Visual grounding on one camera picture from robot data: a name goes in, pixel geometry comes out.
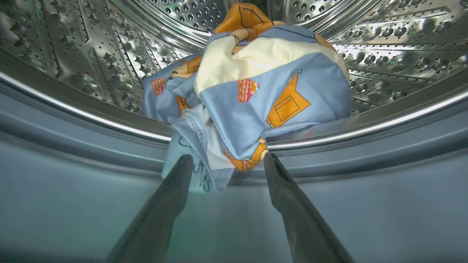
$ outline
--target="crumpled fabric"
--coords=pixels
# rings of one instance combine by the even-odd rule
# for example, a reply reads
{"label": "crumpled fabric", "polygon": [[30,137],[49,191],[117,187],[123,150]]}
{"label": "crumpled fabric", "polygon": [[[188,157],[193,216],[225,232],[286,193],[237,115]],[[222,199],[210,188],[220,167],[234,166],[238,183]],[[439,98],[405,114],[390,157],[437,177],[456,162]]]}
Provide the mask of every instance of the crumpled fabric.
{"label": "crumpled fabric", "polygon": [[223,191],[235,169],[263,159],[268,137],[347,117],[348,83],[322,37],[233,4],[202,53],[144,80],[142,114],[174,130],[162,177],[190,154],[190,191]]}

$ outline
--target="red cake print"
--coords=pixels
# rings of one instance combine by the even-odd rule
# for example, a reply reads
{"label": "red cake print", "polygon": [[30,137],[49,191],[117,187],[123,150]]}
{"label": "red cake print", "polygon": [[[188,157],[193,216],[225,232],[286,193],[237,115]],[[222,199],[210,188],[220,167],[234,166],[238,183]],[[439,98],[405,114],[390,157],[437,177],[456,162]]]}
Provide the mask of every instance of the red cake print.
{"label": "red cake print", "polygon": [[243,79],[237,81],[237,87],[237,100],[239,102],[248,102],[253,96],[253,94],[257,92],[257,89],[260,88],[260,84],[256,83],[253,80]]}
{"label": "red cake print", "polygon": [[154,94],[157,96],[162,93],[164,87],[166,86],[166,79],[155,79],[152,80],[151,86],[153,87]]}

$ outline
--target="light blue fabric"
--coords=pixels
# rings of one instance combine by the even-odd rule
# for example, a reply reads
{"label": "light blue fabric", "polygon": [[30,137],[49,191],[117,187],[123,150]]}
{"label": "light blue fabric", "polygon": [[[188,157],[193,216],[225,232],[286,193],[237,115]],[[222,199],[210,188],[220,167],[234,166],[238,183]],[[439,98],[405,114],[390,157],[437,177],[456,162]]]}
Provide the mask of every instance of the light blue fabric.
{"label": "light blue fabric", "polygon": [[[213,34],[208,40],[225,37],[228,33]],[[316,43],[313,32],[298,26],[279,25],[270,28],[260,37],[276,37],[290,41]],[[192,55],[185,62],[198,56]],[[165,178],[180,156],[190,154],[194,159],[190,191],[223,191],[234,171],[233,166],[210,169],[207,154],[208,141],[219,140],[221,146],[214,149],[224,156],[224,151],[238,160],[246,160],[258,147],[259,137],[275,137],[307,126],[345,118],[351,111],[348,81],[339,65],[322,53],[312,53],[296,61],[274,68],[250,78],[260,84],[246,102],[238,101],[238,81],[225,82],[194,93],[197,73],[183,79],[170,77],[182,62],[174,62],[144,81],[143,115],[171,124],[174,129],[168,146],[162,176]],[[310,105],[280,127],[271,128],[266,118],[272,106],[284,91],[290,79],[298,74],[296,92]],[[166,87],[155,95],[151,81],[167,80]],[[187,99],[190,109],[179,116],[176,95]],[[215,134],[207,127],[214,122]]]}

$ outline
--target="laundry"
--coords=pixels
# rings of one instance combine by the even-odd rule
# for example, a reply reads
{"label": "laundry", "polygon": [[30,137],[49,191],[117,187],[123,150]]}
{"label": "laundry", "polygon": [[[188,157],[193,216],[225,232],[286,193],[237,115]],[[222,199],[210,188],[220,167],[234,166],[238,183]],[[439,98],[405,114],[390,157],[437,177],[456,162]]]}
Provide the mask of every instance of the laundry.
{"label": "laundry", "polygon": [[143,115],[174,130],[162,177],[191,154],[190,191],[223,191],[263,159],[268,137],[347,117],[348,83],[325,39],[233,4],[202,53],[144,80]]}

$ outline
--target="washing machine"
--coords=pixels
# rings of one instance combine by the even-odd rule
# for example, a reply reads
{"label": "washing machine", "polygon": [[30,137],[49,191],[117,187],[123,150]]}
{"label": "washing machine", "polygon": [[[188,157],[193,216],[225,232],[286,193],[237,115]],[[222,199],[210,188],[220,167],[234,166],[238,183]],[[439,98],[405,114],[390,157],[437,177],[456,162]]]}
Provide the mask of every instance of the washing machine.
{"label": "washing machine", "polygon": [[[468,262],[467,0],[1,1],[1,262],[108,258],[163,182],[143,79],[236,2],[347,63],[351,116],[267,144],[352,260]],[[297,262],[264,167],[188,193],[165,261]]]}

